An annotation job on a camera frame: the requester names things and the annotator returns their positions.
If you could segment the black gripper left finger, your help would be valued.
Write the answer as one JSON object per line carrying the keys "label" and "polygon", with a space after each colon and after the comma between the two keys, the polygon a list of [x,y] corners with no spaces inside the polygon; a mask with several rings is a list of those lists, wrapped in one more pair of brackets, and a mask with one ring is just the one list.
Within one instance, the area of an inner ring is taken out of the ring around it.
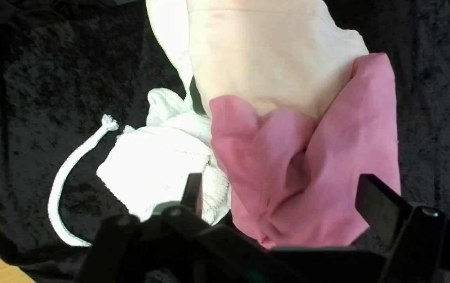
{"label": "black gripper left finger", "polygon": [[201,174],[190,173],[182,198],[157,204],[146,221],[105,220],[76,283],[267,283],[253,264],[254,247],[228,226],[209,226],[201,207]]}

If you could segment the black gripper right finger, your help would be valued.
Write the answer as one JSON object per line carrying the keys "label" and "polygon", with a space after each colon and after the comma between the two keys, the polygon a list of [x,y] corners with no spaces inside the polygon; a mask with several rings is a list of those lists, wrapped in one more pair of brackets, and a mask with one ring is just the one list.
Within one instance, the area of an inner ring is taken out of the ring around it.
{"label": "black gripper right finger", "polygon": [[358,177],[355,209],[386,247],[377,283],[434,283],[450,272],[450,218],[407,203],[374,174]]}

